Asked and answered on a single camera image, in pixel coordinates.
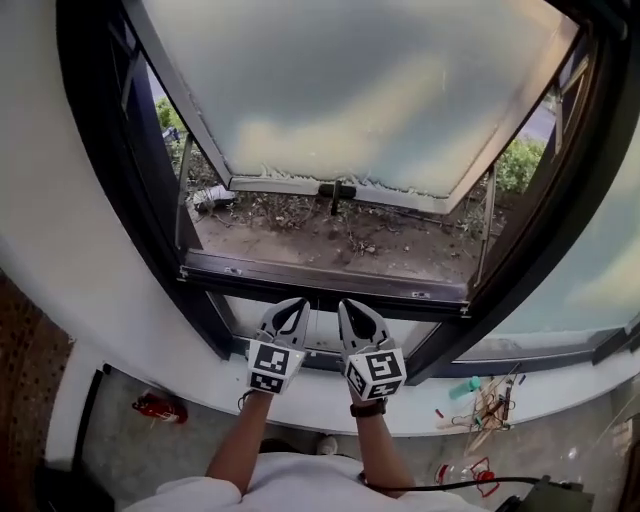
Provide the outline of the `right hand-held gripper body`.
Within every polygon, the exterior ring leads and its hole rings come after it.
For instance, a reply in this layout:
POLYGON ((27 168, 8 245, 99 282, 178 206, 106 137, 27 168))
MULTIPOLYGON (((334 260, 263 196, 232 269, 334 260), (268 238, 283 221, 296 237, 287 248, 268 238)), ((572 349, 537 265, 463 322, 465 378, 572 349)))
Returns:
POLYGON ((345 354, 344 376, 352 391, 362 401, 387 398, 396 394, 406 381, 402 350, 385 342, 345 354))

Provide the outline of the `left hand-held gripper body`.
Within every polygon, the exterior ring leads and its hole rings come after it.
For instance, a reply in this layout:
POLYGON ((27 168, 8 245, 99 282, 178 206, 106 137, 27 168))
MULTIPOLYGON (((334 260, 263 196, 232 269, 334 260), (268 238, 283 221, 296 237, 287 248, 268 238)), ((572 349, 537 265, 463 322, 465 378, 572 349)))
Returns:
POLYGON ((265 331, 258 331, 247 351, 247 385, 252 391, 281 395, 297 375, 306 352, 265 331))

